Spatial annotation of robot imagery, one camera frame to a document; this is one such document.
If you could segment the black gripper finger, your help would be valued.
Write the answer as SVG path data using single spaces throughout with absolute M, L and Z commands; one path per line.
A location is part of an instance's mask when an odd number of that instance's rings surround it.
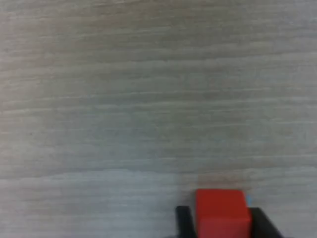
M 249 208 L 251 213 L 251 238 L 284 238 L 275 224 L 261 208 Z
M 175 208 L 175 217 L 178 238 L 197 238 L 191 208 L 189 206 L 177 206 Z

